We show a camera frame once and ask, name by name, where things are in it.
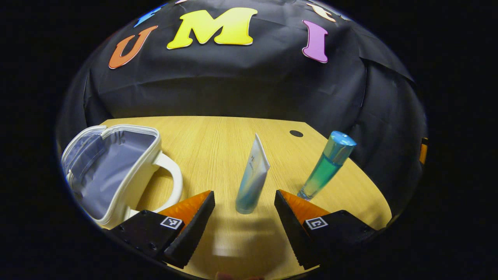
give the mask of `wooden table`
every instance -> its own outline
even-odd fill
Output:
[[[183,174],[181,200],[214,190],[216,207],[197,250],[182,271],[208,279],[213,279],[218,271],[230,273],[235,279],[281,279],[305,271],[294,256],[273,202],[277,189],[297,194],[325,147],[327,139],[309,125],[199,116],[112,119],[102,124],[158,129],[163,152],[180,166]],[[304,136],[293,136],[290,130]],[[235,197],[254,133],[259,135],[271,167],[258,206],[253,213],[242,215],[235,210]],[[169,172],[159,169],[137,210],[162,205],[172,185]],[[311,202],[330,212],[345,209],[375,229],[384,227],[391,219],[379,189],[349,159]]]

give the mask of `letter m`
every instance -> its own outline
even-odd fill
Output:
[[[168,49],[188,47],[192,44],[189,37],[193,30],[199,43],[206,43],[220,28],[221,34],[215,37],[218,44],[251,45],[249,36],[249,22],[257,10],[251,8],[232,8],[213,19],[206,10],[186,13],[180,17],[182,24],[176,32],[173,41],[167,45]]]

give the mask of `cosmetic pouch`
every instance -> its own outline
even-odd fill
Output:
[[[180,167],[162,152],[161,136],[154,128],[89,127],[68,144],[61,165],[76,200],[107,229],[137,213],[135,207],[159,167],[171,173],[173,190],[154,212],[176,204],[182,193]]]

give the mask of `yellow letter m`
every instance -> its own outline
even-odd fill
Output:
[[[251,45],[249,36],[249,22],[257,10],[251,8],[232,8],[213,19],[206,10],[186,13],[180,17],[182,24],[176,32],[173,41],[167,45],[168,49],[188,47],[192,44],[189,37],[193,30],[199,43],[206,43],[220,28],[221,34],[215,37],[218,44]]]

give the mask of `blue cap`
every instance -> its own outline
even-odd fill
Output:
[[[337,165],[343,165],[356,146],[356,142],[347,134],[332,131],[323,154]]]

